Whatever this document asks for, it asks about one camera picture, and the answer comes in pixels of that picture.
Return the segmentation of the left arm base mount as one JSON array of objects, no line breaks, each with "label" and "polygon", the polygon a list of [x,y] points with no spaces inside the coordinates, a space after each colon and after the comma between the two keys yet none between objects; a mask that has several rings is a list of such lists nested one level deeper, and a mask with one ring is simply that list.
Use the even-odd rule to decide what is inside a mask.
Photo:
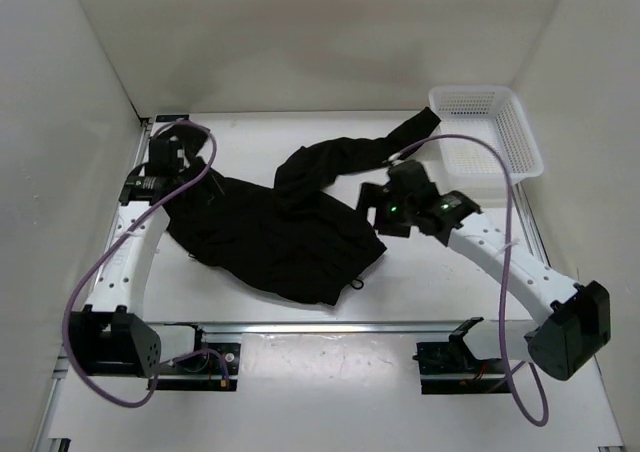
[{"label": "left arm base mount", "polygon": [[202,325],[180,334],[159,332],[163,338],[162,365],[156,390],[162,392],[235,392],[242,358],[239,333],[218,332]]}]

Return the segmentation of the black trousers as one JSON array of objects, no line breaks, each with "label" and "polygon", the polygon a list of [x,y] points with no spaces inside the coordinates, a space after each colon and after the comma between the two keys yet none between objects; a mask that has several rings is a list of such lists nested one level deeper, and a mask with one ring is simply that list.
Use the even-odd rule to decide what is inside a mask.
[{"label": "black trousers", "polygon": [[278,167],[271,188],[211,170],[165,204],[168,233],[192,258],[253,288],[297,303],[335,305],[386,247],[366,218],[325,188],[341,175],[382,167],[439,123],[424,108],[382,138],[301,147]]}]

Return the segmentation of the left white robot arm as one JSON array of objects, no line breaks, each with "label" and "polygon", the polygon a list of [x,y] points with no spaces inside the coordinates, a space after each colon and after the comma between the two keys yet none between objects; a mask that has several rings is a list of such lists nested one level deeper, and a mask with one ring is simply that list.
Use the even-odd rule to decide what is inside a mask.
[{"label": "left white robot arm", "polygon": [[143,319],[144,293],[160,239],[164,206],[208,173],[213,161],[188,148],[181,130],[209,129],[189,120],[167,123],[148,142],[145,161],[122,186],[111,245],[82,277],[66,306],[63,346],[78,374],[151,377],[161,362],[160,335]]}]

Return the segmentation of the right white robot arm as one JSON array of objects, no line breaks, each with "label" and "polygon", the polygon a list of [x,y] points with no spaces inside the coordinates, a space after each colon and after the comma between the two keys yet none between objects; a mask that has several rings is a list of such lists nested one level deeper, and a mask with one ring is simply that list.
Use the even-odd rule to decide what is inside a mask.
[{"label": "right white robot arm", "polygon": [[419,162],[397,163],[387,175],[384,185],[362,184],[356,206],[361,215],[375,212],[376,232],[407,238],[417,229],[435,238],[495,279],[530,315],[522,323],[480,317],[464,322],[449,336],[455,368],[470,372],[508,357],[566,381],[609,342],[610,294],[603,285],[582,285],[544,264],[469,197],[440,194]]}]

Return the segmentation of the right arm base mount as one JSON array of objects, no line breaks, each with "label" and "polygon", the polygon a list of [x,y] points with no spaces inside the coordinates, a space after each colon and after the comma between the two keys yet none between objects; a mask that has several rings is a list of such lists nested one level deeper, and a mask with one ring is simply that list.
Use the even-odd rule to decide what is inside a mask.
[{"label": "right arm base mount", "polygon": [[479,359],[463,342],[469,331],[483,322],[472,317],[444,339],[416,343],[412,359],[418,364],[422,395],[509,394],[505,368],[498,357]]}]

